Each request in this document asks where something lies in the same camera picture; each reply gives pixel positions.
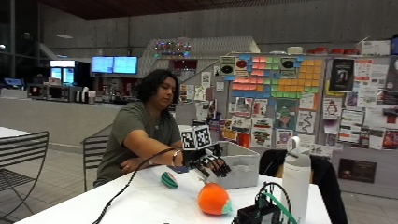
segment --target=white box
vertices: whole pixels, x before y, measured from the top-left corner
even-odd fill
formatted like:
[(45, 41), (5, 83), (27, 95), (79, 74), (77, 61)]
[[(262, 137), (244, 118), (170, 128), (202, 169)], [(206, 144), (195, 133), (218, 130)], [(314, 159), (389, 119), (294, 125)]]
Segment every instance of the white box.
[(224, 177), (210, 176), (207, 181), (219, 184), (224, 189), (255, 187), (258, 183), (259, 154), (230, 142), (218, 142), (222, 147), (220, 157), (231, 168)]
[(389, 55), (389, 41), (362, 41), (356, 45), (360, 55)]

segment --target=table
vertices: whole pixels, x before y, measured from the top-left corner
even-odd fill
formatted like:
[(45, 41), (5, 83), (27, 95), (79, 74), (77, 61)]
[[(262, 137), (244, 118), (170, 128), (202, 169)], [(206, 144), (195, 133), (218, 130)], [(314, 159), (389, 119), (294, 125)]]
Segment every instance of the table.
[[(161, 183), (162, 172), (168, 171), (179, 184), (178, 189), (167, 189)], [(122, 189), (130, 174), (87, 191), (67, 201), (54, 205), (41, 213), (15, 222), (17, 224), (69, 224), (91, 223), (103, 205)], [(280, 179), (260, 175), (258, 186), (244, 189), (228, 189), (234, 212), (226, 216), (207, 216), (196, 206), (196, 196), (202, 188), (195, 172), (175, 174), (165, 166), (138, 171), (130, 186), (113, 201), (103, 215), (105, 223), (147, 223), (147, 224), (230, 224), (236, 210), (254, 204), (255, 195), (263, 181), (280, 183)], [(330, 218), (316, 185), (310, 185), (307, 224), (328, 224)]]
[(13, 136), (23, 135), (23, 134), (29, 134), (29, 133), (17, 131), (17, 130), (13, 130), (9, 128), (0, 127), (0, 138), (13, 137)]

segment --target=water bottle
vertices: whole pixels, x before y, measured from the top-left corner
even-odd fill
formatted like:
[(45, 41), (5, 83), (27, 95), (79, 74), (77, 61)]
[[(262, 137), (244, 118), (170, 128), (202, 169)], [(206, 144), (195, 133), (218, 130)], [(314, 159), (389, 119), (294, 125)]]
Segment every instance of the water bottle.
[[(311, 159), (303, 152), (310, 149), (299, 146), (299, 138), (291, 137), (287, 142), (287, 154), (283, 163), (282, 186), (287, 192), (291, 214), (296, 223), (306, 223), (308, 188), (311, 178)], [(287, 200), (282, 193), (280, 202), (288, 209)]]

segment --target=person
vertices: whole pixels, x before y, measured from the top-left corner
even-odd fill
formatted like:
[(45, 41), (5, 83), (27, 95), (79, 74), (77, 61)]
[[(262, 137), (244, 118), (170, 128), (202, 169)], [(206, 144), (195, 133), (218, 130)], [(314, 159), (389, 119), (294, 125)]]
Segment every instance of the person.
[[(182, 148), (178, 125), (167, 112), (178, 97), (179, 85), (171, 72), (162, 69), (150, 72), (137, 85), (139, 101), (126, 104), (114, 118), (94, 187), (134, 171), (162, 150)], [(142, 168), (171, 165), (174, 152), (159, 155)], [(182, 166), (180, 153), (174, 159), (175, 166)]]

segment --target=ceiling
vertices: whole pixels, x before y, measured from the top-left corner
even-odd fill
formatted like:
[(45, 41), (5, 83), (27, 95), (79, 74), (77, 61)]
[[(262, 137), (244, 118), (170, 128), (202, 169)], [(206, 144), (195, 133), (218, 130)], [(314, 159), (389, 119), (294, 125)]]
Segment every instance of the ceiling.
[(37, 0), (86, 20), (251, 7), (315, 0)]

